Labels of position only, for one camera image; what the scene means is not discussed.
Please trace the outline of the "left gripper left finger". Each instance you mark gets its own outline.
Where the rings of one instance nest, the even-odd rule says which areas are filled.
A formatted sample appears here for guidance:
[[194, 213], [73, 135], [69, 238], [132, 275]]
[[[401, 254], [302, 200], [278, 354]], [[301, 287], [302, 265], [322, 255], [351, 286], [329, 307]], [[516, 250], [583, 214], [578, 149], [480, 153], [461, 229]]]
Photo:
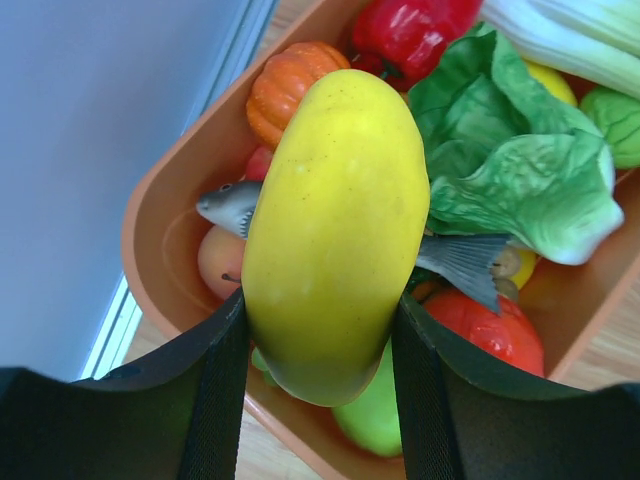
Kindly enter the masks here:
[[99, 380], [1, 371], [4, 479], [232, 479], [249, 360], [242, 292]]

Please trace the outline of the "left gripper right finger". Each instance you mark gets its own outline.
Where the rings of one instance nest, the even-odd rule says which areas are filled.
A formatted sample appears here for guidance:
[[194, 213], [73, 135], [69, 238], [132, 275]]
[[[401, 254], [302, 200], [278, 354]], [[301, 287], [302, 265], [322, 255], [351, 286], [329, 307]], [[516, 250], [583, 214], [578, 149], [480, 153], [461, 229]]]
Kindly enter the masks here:
[[638, 478], [638, 384], [585, 391], [529, 374], [408, 294], [391, 340], [407, 478]]

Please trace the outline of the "fake yellow lemon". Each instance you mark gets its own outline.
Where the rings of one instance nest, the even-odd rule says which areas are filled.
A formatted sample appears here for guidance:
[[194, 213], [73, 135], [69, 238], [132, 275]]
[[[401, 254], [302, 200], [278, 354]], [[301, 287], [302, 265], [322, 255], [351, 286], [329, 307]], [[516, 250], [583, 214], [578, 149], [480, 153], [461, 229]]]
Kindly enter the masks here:
[[430, 203], [423, 141], [401, 95], [338, 70], [304, 96], [276, 148], [241, 282], [276, 383], [323, 407], [375, 374]]

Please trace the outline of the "fake green celery stalk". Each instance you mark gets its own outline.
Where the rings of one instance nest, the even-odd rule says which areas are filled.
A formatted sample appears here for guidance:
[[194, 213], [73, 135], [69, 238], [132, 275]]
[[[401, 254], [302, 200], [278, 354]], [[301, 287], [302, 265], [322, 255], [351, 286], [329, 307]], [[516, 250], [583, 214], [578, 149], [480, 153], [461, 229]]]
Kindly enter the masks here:
[[637, 1], [486, 1], [479, 17], [524, 57], [639, 97]]

